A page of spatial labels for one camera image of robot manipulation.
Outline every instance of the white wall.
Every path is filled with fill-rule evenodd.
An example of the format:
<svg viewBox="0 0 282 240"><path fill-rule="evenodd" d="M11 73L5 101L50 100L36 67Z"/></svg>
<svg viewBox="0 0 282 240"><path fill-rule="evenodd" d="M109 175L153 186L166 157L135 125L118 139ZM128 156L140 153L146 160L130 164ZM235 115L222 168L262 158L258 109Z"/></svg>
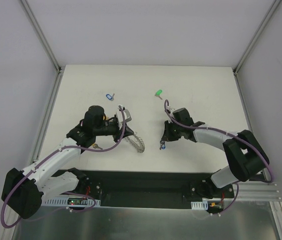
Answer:
<svg viewBox="0 0 282 240"><path fill-rule="evenodd" d="M0 0L0 210L6 173L33 147L55 72L17 0Z"/></svg>
<svg viewBox="0 0 282 240"><path fill-rule="evenodd" d="M235 67L273 0L29 0L61 65Z"/></svg>
<svg viewBox="0 0 282 240"><path fill-rule="evenodd" d="M239 72L252 128L282 191L282 5Z"/></svg>

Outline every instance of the gray floor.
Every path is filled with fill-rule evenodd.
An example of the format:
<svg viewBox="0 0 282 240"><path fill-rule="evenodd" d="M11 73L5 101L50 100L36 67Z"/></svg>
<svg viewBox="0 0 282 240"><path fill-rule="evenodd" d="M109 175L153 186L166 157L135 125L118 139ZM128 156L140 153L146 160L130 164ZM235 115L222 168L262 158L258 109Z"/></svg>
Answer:
<svg viewBox="0 0 282 240"><path fill-rule="evenodd" d="M32 217L49 213L41 207ZM275 240L268 202L236 202L221 217L205 211L99 207L85 213L60 210L22 221L14 240Z"/></svg>

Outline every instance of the metal chain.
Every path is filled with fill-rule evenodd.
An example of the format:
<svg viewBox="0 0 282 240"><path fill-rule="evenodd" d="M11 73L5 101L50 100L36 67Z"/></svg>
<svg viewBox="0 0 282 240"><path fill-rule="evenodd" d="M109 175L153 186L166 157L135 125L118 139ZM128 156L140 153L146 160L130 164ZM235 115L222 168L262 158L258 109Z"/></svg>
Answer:
<svg viewBox="0 0 282 240"><path fill-rule="evenodd" d="M132 144L132 146L137 150L138 153L142 153L145 150L145 145L143 140L136 135L137 132L134 133L133 137L136 139L136 141L132 140L130 137L126 137L125 140Z"/></svg>

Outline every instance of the red wire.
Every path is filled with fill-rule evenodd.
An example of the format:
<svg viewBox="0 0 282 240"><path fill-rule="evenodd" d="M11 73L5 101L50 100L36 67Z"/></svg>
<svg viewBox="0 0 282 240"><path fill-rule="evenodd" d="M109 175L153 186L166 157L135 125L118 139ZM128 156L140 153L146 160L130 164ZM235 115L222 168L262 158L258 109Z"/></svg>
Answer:
<svg viewBox="0 0 282 240"><path fill-rule="evenodd" d="M222 206L224 206L224 198L225 198L225 194L224 194L224 193L222 193L222 200L221 200L221 202L222 202Z"/></svg>
<svg viewBox="0 0 282 240"><path fill-rule="evenodd" d="M86 188L86 194L85 195L89 195L89 193L90 193L90 190L91 190L91 188L90 188L90 186L87 186L87 188Z"/></svg>

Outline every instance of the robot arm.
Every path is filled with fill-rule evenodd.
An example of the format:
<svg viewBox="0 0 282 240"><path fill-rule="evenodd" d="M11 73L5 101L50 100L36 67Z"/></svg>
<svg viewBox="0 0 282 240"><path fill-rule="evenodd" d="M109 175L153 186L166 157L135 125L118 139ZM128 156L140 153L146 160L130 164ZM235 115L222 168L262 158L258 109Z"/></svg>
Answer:
<svg viewBox="0 0 282 240"><path fill-rule="evenodd" d="M87 177L75 168L69 169L58 177L51 178L67 162L78 158L84 152L79 147L61 149L65 146L88 148L95 143L97 136L112 135L114 141L118 142L123 131L122 114L124 114L125 122L132 120L129 111L123 106L120 107L123 112L107 119L102 107L91 106L85 113L84 119L71 129L66 138L47 156L49 160L45 161L47 157L43 157L21 171L13 168L7 173L1 199L4 201L14 186L31 171L33 173L17 188L7 202L23 219L31 217L40 208L42 202L64 192L84 188ZM134 132L125 125L123 137L133 134Z"/></svg>
<svg viewBox="0 0 282 240"><path fill-rule="evenodd" d="M198 127L197 129L188 129L174 122L164 122L164 133L161 139L161 145L165 142L177 141L181 137L191 140L195 143L205 143L223 150L226 154L228 166L212 174L206 183L203 184L201 195L209 197L213 191L218 191L229 184L235 182L245 182L255 176L258 172L265 168L263 161L258 155L245 144L237 141L233 136L237 136L251 145L253 145L265 158L269 164L269 159L261 148L260 144L249 130L242 132L229 132L223 134L220 132L209 130L209 126L204 122L194 122L190 117L186 108L181 108L173 112L173 119L182 125Z"/></svg>

